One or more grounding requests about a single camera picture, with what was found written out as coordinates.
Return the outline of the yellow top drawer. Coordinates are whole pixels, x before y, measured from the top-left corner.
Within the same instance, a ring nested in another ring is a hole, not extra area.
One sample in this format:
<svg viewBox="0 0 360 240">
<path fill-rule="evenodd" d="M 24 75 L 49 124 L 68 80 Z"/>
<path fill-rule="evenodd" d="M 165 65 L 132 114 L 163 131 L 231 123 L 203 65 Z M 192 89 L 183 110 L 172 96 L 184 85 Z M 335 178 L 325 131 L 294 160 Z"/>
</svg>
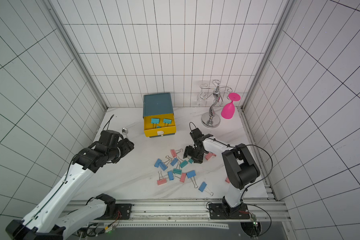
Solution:
<svg viewBox="0 0 360 240">
<path fill-rule="evenodd" d="M 177 132 L 174 114 L 144 117 L 144 133 L 148 138 L 174 135 Z"/>
</svg>

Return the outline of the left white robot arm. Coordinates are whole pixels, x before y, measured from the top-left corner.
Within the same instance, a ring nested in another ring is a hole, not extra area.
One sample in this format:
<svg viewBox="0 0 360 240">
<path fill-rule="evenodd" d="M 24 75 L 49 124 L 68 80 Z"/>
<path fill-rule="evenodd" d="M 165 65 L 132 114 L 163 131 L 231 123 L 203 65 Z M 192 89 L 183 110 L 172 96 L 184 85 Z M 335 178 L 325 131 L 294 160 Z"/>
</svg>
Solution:
<svg viewBox="0 0 360 240">
<path fill-rule="evenodd" d="M 92 143 L 76 154 L 70 166 L 47 196 L 22 220 L 12 220 L 6 233 L 12 240 L 65 240 L 89 222 L 120 218 L 116 200 L 100 194 L 84 207 L 61 217 L 78 190 L 104 165 L 117 163 L 134 149 L 129 139 L 112 141 L 109 145 Z"/>
</svg>

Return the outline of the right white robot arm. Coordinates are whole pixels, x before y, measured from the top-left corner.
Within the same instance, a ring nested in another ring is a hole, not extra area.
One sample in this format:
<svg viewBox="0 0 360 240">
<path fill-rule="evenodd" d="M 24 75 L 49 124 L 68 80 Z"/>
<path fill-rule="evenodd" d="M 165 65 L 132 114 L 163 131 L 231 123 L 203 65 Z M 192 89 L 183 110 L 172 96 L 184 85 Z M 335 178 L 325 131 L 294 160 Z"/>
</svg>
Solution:
<svg viewBox="0 0 360 240">
<path fill-rule="evenodd" d="M 259 179 L 261 171 L 249 148 L 245 144 L 232 146 L 208 134 L 197 138 L 192 146 L 187 146 L 184 150 L 184 158 L 191 157 L 195 162 L 201 163 L 204 154 L 207 153 L 221 155 L 231 184 L 223 197 L 222 206 L 226 213 L 239 211 L 245 192 L 261 181 Z"/>
</svg>

